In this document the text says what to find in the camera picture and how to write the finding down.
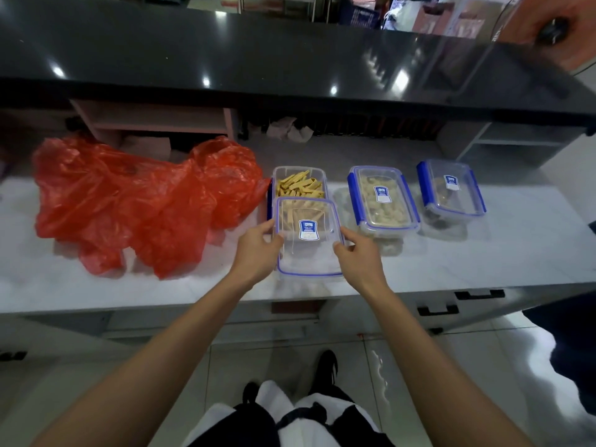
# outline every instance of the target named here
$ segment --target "glossy black surface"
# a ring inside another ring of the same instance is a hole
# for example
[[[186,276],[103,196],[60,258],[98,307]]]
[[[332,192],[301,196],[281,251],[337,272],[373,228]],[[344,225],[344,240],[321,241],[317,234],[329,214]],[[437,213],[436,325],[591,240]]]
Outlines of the glossy black surface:
[[[0,104],[67,97],[593,126],[530,49],[106,0],[0,0]]]

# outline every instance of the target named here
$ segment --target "person's right hand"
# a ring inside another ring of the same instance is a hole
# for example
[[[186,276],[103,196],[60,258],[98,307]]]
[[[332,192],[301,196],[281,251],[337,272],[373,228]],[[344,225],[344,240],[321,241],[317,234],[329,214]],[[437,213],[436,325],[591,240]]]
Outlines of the person's right hand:
[[[373,296],[388,288],[381,254],[375,242],[344,226],[341,227],[341,232],[346,239],[354,243],[354,246],[349,247],[339,241],[333,244],[341,272],[348,284],[364,297]]]

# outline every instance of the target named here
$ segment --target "black drawer handle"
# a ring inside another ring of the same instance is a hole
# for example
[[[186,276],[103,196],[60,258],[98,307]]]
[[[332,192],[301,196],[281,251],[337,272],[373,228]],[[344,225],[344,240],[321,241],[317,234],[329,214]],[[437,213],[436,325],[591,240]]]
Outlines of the black drawer handle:
[[[490,300],[493,298],[504,298],[505,290],[491,290],[488,295],[470,295],[469,291],[456,291],[455,297],[458,300]]]
[[[430,309],[426,306],[418,308],[418,313],[421,317],[432,317],[435,315],[455,315],[459,313],[457,305],[447,305],[447,310],[444,312],[430,312]]]

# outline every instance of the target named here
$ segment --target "white cloth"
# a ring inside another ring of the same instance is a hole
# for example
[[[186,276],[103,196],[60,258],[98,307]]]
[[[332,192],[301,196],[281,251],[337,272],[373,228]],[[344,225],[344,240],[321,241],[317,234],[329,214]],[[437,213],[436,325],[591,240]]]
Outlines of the white cloth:
[[[310,408],[317,402],[327,411],[326,423],[331,425],[347,408],[356,406],[358,412],[362,414],[373,430],[380,433],[369,414],[352,402],[316,393],[300,399],[298,403],[293,405],[287,395],[273,381],[265,381],[261,384],[256,402],[271,415],[275,423],[279,422],[290,411],[296,408]],[[183,447],[188,447],[205,431],[234,411],[234,408],[221,403],[213,405],[199,420],[198,425],[188,434],[183,442]],[[279,430],[278,434],[282,447],[339,447],[339,444],[327,429],[314,420],[296,419],[287,427]]]

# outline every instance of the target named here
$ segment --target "white tiled floor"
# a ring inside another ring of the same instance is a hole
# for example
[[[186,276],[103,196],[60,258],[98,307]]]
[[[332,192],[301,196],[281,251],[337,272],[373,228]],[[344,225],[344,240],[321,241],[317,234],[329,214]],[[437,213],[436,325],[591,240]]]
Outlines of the white tiled floor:
[[[596,439],[596,417],[583,410],[574,383],[550,366],[552,336],[523,315],[495,319],[488,325],[475,323],[437,341],[538,446],[584,447]],[[430,447],[384,340],[213,347],[151,447],[179,445],[205,407],[215,402],[240,403],[244,385],[251,380],[273,379],[297,400],[308,392],[318,355],[327,348],[338,358],[337,385],[370,413],[395,445]],[[27,446],[81,392],[119,363],[25,362],[0,367],[0,445]]]

